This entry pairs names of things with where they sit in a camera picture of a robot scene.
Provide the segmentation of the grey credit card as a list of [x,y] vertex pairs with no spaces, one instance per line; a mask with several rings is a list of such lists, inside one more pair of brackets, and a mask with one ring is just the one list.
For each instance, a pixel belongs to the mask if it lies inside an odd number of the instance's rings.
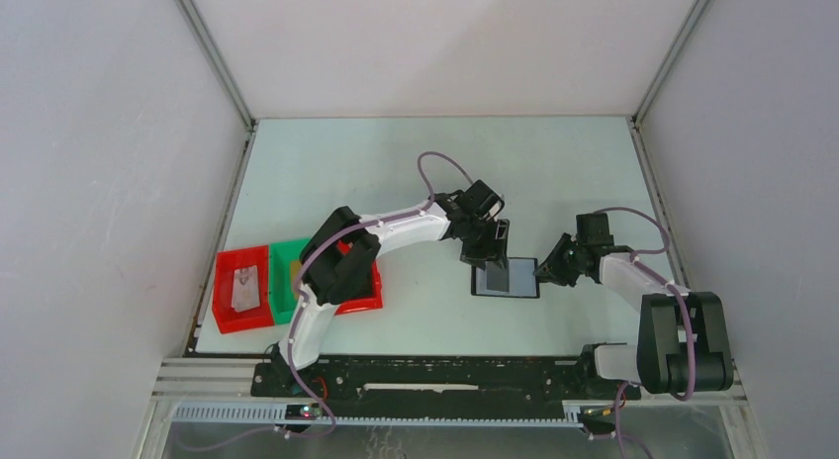
[[509,269],[488,264],[485,270],[485,291],[494,296],[506,296],[511,291]]

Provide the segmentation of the black leather card holder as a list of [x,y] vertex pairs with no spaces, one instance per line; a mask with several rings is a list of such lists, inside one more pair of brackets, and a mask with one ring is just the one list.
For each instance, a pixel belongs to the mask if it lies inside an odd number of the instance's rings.
[[534,276],[537,267],[535,258],[509,258],[511,291],[506,296],[494,296],[485,291],[485,269],[473,267],[471,276],[471,295],[475,297],[539,299],[540,287]]

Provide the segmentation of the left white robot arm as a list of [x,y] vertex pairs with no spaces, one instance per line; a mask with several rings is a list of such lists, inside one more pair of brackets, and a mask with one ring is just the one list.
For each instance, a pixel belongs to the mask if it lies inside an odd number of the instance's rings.
[[430,193],[402,211],[361,216],[335,209],[303,249],[292,283],[298,298],[290,327],[277,344],[283,362],[274,382],[289,396],[301,396],[313,383],[314,364],[339,306],[366,283],[377,259],[408,246],[447,239],[461,243],[460,260],[484,269],[508,267],[509,221],[503,197],[484,181],[465,190]]

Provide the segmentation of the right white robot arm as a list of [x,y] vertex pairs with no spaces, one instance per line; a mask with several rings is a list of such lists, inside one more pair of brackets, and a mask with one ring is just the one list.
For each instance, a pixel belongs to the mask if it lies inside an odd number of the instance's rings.
[[644,250],[615,242],[609,208],[581,214],[534,272],[540,283],[573,287],[586,277],[618,294],[639,314],[632,344],[589,346],[592,360],[575,372],[579,391],[599,398],[615,381],[687,401],[734,383],[724,310],[712,292],[666,279],[642,260]]

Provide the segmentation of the right red bin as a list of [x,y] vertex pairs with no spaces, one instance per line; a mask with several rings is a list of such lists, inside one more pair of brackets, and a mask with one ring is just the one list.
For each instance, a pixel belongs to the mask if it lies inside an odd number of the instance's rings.
[[366,311],[380,310],[384,307],[382,279],[378,264],[373,262],[368,282],[352,299],[342,303],[336,310],[337,315],[348,315]]

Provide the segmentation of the red bin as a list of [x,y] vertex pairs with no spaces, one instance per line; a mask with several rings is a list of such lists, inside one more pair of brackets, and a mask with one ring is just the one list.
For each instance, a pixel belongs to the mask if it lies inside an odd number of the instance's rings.
[[342,303],[336,310],[337,315],[348,315],[366,311],[380,310],[384,307],[382,279],[378,264],[373,262],[368,282],[352,299]]
[[217,254],[212,312],[221,334],[274,325],[268,306],[268,246]]

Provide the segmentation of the green bin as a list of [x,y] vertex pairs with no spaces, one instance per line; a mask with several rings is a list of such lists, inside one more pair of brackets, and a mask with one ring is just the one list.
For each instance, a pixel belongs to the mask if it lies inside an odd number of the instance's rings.
[[292,282],[299,270],[300,255],[308,238],[280,241],[268,245],[268,304],[275,325],[288,324],[297,307]]

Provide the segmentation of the silver item in red bin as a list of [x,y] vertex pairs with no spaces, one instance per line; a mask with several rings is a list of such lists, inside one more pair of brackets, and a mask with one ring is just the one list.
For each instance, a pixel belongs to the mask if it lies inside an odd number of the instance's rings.
[[237,313],[256,309],[260,305],[258,267],[255,265],[233,272],[232,308]]

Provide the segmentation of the left red bin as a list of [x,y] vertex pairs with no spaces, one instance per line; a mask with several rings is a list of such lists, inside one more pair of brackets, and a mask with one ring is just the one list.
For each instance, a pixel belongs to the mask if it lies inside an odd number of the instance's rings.
[[221,334],[274,325],[268,306],[268,246],[217,254],[212,312]]

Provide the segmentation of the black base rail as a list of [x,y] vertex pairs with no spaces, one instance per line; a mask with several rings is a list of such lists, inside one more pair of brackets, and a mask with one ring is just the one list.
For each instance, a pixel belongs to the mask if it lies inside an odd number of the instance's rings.
[[617,381],[581,356],[322,355],[292,374],[272,353],[256,364],[256,398],[323,400],[352,417],[564,418],[575,402],[611,406]]

